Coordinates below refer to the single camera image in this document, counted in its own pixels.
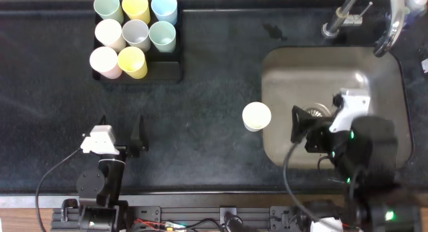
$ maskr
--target wooden floor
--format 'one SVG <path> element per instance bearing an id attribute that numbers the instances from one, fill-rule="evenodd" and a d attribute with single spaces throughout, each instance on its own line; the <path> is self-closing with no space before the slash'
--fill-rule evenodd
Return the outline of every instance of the wooden floor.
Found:
<path id="1" fill-rule="evenodd" d="M 45 228 L 49 231 L 52 209 L 40 209 Z M 422 209 L 424 232 L 428 232 L 428 208 Z M 35 209 L 0 209 L 1 228 L 3 232 L 41 231 Z"/>

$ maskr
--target white sticker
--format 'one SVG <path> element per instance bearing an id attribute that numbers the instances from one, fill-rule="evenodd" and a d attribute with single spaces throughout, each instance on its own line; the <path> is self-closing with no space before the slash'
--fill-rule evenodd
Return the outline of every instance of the white sticker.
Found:
<path id="1" fill-rule="evenodd" d="M 422 61 L 422 69 L 423 69 L 423 73 L 428 72 L 428 58 Z"/>

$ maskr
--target blue cup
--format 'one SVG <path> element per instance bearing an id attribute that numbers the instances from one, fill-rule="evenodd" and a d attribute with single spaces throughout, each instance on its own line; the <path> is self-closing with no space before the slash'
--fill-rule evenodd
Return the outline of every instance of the blue cup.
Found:
<path id="1" fill-rule="evenodd" d="M 152 0 L 152 10 L 159 21 L 177 23 L 177 0 Z"/>

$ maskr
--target white cup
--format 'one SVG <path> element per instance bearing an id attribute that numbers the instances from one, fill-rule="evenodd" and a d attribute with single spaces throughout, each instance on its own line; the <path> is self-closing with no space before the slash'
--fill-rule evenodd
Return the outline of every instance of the white cup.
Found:
<path id="1" fill-rule="evenodd" d="M 95 0 L 94 10 L 102 19 L 113 19 L 123 23 L 123 12 L 119 0 Z"/>
<path id="2" fill-rule="evenodd" d="M 160 52 L 175 50 L 176 31 L 174 25 L 167 21 L 158 21 L 150 27 L 148 36 Z"/>
<path id="3" fill-rule="evenodd" d="M 148 26 L 141 20 L 130 20 L 125 23 L 122 35 L 130 46 L 138 47 L 146 52 L 150 49 L 150 38 L 148 38 Z"/>
<path id="4" fill-rule="evenodd" d="M 250 132 L 265 128 L 272 118 L 270 109 L 261 102 L 252 102 L 242 111 L 243 124 Z"/>
<path id="5" fill-rule="evenodd" d="M 177 0 L 152 0 L 152 10 L 159 21 L 177 23 Z"/>
<path id="6" fill-rule="evenodd" d="M 99 22 L 95 27 L 95 37 L 103 45 L 116 52 L 120 52 L 126 47 L 125 39 L 122 37 L 122 26 L 113 19 Z"/>
<path id="7" fill-rule="evenodd" d="M 95 49 L 89 58 L 91 67 L 106 78 L 116 79 L 122 74 L 118 65 L 118 54 L 110 47 Z"/>

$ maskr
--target plastic bottle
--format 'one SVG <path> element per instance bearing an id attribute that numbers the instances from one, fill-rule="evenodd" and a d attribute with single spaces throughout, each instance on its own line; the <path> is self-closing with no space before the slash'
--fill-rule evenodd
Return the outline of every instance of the plastic bottle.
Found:
<path id="1" fill-rule="evenodd" d="M 405 27 L 407 28 L 427 12 L 427 0 L 406 0 L 406 7 L 409 9 L 409 13 L 405 16 Z"/>

